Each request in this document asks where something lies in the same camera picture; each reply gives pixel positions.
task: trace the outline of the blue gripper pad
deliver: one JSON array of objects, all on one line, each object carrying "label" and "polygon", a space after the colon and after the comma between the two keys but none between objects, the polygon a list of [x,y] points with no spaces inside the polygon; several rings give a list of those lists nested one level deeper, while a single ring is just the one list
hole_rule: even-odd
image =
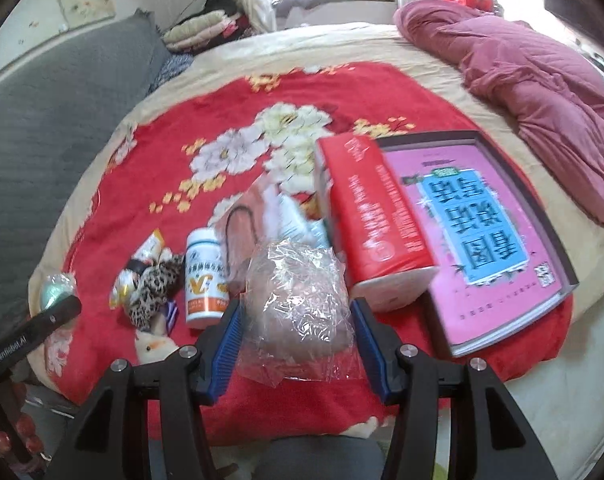
[{"label": "blue gripper pad", "polygon": [[351,314],[371,389],[386,406],[399,404],[407,387],[406,374],[396,355],[402,340],[392,327],[375,319],[364,298],[351,301]]},{"label": "blue gripper pad", "polygon": [[242,344],[243,313],[243,304],[233,300],[220,322],[207,328],[195,344],[202,352],[194,385],[200,404],[213,406],[226,393]]}]

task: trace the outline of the pink quilt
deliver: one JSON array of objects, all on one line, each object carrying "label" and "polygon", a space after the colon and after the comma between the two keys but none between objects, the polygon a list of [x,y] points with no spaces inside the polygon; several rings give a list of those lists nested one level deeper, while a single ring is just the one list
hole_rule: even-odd
[{"label": "pink quilt", "polygon": [[524,25],[445,0],[409,3],[395,24],[456,64],[470,92],[506,107],[555,179],[604,224],[604,81],[586,59]]}]

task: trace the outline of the gray fabric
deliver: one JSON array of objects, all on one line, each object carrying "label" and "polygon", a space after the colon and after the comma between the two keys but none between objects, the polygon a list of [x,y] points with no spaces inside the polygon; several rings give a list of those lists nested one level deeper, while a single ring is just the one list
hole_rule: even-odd
[{"label": "gray fabric", "polygon": [[374,440],[296,436],[274,440],[253,480],[377,480],[386,461]]},{"label": "gray fabric", "polygon": [[28,280],[64,203],[168,57],[138,12],[0,83],[0,334],[26,318]]}]

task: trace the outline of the qr code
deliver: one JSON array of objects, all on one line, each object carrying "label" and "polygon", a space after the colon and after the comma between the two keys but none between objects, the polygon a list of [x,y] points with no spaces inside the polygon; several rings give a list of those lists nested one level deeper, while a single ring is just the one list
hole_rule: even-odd
[{"label": "qr code", "polygon": [[537,274],[537,279],[542,287],[555,283],[555,276],[552,274],[552,270],[550,270],[550,265],[548,262],[544,262],[543,264],[535,267],[535,273]]}]

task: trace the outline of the floral blanket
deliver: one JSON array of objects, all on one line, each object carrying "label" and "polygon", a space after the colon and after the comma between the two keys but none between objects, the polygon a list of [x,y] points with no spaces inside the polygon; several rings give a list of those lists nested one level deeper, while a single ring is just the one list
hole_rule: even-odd
[{"label": "floral blanket", "polygon": [[[296,194],[310,216],[313,143],[355,131],[371,137],[431,130],[479,129],[448,102],[387,64],[361,62],[241,78],[183,102],[132,128],[114,153],[89,218],[65,269],[77,279],[83,311],[70,345],[56,345],[49,374],[65,396],[82,402],[116,358],[140,364],[197,339],[186,327],[183,292],[171,339],[136,333],[125,313],[111,312],[109,291],[130,255],[156,228],[173,251],[188,234],[220,218],[264,171]],[[538,323],[480,352],[508,379],[559,351],[571,314],[566,302]],[[431,352],[422,306],[380,316],[402,340]],[[203,417],[215,446],[295,434],[370,433],[392,414],[366,380],[283,381],[270,388],[234,374],[227,394]],[[150,406],[151,436],[159,410]]]}]

